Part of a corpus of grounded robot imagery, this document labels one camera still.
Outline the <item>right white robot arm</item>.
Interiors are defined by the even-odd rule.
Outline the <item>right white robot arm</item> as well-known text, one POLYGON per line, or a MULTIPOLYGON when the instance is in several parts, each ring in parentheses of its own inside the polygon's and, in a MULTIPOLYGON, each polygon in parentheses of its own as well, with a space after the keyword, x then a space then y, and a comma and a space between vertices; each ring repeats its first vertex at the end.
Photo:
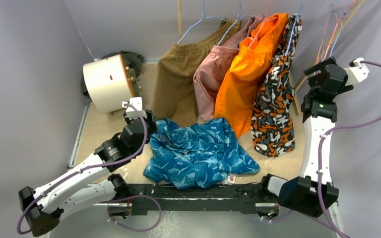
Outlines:
POLYGON ((349 75, 334 57, 304 70, 304 74, 310 89, 302 103, 305 147, 300 173, 291 180, 267 174, 258 194, 263 201, 277 198, 280 206, 318 218, 323 214, 319 200, 329 208, 339 197, 329 171, 331 134, 326 134, 337 121, 334 99, 354 87, 347 84, 349 75))

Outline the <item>blue patterned shorts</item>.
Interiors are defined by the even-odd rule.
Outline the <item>blue patterned shorts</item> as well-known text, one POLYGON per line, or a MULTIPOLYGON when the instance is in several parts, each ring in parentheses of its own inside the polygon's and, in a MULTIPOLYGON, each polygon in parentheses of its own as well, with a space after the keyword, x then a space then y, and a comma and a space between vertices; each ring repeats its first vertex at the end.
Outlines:
POLYGON ((225 118, 180 127, 171 119, 156 122, 150 137, 152 157, 143 175, 177 189, 209 188, 229 174, 253 175, 259 164, 238 143, 225 118))

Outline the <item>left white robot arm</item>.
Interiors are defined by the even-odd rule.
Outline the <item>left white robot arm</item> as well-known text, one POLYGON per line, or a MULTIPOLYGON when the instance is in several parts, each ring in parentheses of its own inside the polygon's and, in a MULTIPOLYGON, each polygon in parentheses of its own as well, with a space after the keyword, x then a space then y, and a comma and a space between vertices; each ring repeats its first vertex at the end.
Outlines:
POLYGON ((60 221, 100 202, 116 203, 134 196, 126 181, 114 171, 142 153, 157 130, 151 110, 128 117, 122 132, 103 142, 82 163, 38 188, 24 187, 18 193, 23 212, 17 224, 20 235, 40 237, 60 221))

